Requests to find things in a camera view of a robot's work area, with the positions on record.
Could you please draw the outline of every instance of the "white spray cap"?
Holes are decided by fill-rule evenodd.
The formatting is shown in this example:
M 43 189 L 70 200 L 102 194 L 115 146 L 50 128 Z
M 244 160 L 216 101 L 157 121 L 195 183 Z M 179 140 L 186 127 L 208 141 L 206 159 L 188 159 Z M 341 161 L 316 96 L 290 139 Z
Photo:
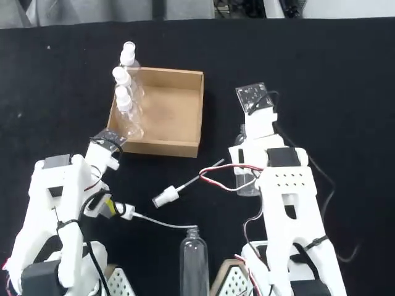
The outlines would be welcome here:
M 135 62 L 135 50 L 136 45 L 128 41 L 123 45 L 123 51 L 121 52 L 120 62 L 124 66 L 132 66 Z
M 117 86 L 115 89 L 115 97 L 117 98 L 117 108 L 121 112 L 127 112 L 133 107 L 133 102 L 128 94 L 128 90 L 124 86 Z
M 130 86 L 131 85 L 131 77 L 129 73 L 122 67 L 115 67 L 112 71 L 112 76 L 114 76 L 117 84 L 122 86 Z

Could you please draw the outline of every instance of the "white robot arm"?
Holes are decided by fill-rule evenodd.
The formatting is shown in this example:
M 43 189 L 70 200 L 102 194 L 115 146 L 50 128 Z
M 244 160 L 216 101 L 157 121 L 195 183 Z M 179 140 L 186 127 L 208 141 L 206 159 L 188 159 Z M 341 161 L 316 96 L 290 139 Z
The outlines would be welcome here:
M 229 148 L 232 162 L 264 168 L 254 187 L 244 193 L 262 199 L 259 214 L 265 220 L 267 241 L 251 242 L 241 252 L 260 294 L 345 296 L 335 250 L 318 209 L 306 151 L 285 146 L 275 134 L 277 115 L 263 83 L 236 89 L 236 93 L 246 119 L 243 140 Z M 253 173 L 235 168 L 236 178 L 237 174 Z
M 36 163 L 25 221 L 4 267 L 18 294 L 82 296 L 97 285 L 99 271 L 92 258 L 83 253 L 78 220 L 81 213 L 96 217 L 109 204 L 113 211 L 118 206 L 109 202 L 109 188 L 101 177 L 107 167 L 118 168 L 111 155 L 125 140 L 106 129 L 90 142 L 85 158 L 59 155 Z M 96 198 L 81 208 L 92 195 Z M 34 263 L 43 245 L 55 235 L 62 242 L 61 251 L 45 262 Z M 105 247 L 92 242 L 91 248 L 103 271 L 107 264 Z

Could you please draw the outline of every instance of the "plastic bottle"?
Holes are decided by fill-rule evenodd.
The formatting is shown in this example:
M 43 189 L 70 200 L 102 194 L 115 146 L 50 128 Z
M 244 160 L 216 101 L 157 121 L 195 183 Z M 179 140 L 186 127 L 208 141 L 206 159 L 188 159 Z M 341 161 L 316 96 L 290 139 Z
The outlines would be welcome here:
M 139 78 L 140 64 L 136 60 L 136 45 L 131 42 L 125 42 L 123 50 L 121 52 L 120 66 L 123 67 L 131 76 L 132 84 L 135 84 L 140 92 L 140 97 L 144 96 L 143 84 Z
M 141 139 L 144 131 L 141 128 L 141 112 L 132 101 L 128 90 L 124 86 L 115 89 L 117 100 L 116 118 L 122 135 L 127 138 Z
M 236 137 L 235 145 L 240 145 L 246 140 L 246 126 L 240 126 L 240 134 Z M 239 163 L 244 163 L 244 155 L 238 155 Z M 236 176 L 236 187 L 241 187 L 247 183 L 251 183 L 237 190 L 239 196 L 257 196 L 259 195 L 258 189 L 255 188 L 255 182 L 252 182 L 256 177 L 253 175 L 249 168 L 234 168 Z
M 207 245 L 198 228 L 187 230 L 180 247 L 180 296 L 208 296 L 209 259 Z
M 132 97 L 133 101 L 137 102 L 137 104 L 140 106 L 143 93 L 141 92 L 141 89 L 138 87 L 137 83 L 131 79 L 129 73 L 122 67 L 115 67 L 112 71 L 112 76 L 114 77 L 117 85 L 127 88 L 128 93 Z

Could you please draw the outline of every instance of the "black table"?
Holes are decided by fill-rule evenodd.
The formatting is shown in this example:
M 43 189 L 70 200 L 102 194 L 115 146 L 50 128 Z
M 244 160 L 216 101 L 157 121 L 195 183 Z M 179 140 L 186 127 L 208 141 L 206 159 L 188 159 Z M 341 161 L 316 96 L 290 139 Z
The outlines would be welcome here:
M 197 159 L 125 155 L 105 182 L 114 199 L 169 223 L 197 223 L 209 246 L 210 277 L 245 244 L 241 225 L 257 198 L 240 198 L 196 183 L 156 210 L 151 199 L 170 184 L 228 157 L 243 114 L 234 88 L 264 81 L 281 92 L 279 123 L 336 181 L 326 230 L 337 251 L 357 259 L 341 265 L 349 295 L 385 292 L 394 263 L 393 199 L 395 19 L 193 20 L 103 23 L 0 30 L 0 259 L 22 227 L 34 163 L 47 156 L 85 154 L 88 137 L 106 125 L 122 44 L 133 40 L 148 67 L 202 70 L 204 119 Z M 318 202 L 330 187 L 314 171 Z M 234 185 L 231 171 L 218 174 Z M 178 295 L 183 231 L 134 219 L 84 219 L 137 295 Z M 263 222 L 251 239 L 265 239 Z

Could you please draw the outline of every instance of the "open cardboard box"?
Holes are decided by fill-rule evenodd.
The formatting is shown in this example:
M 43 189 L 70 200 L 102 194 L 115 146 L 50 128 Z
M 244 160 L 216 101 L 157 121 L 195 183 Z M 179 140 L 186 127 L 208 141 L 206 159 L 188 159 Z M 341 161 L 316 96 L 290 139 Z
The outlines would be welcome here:
M 201 137 L 203 72 L 142 68 L 139 73 L 144 137 L 128 139 L 125 152 L 196 157 Z M 118 131 L 113 100 L 107 127 Z

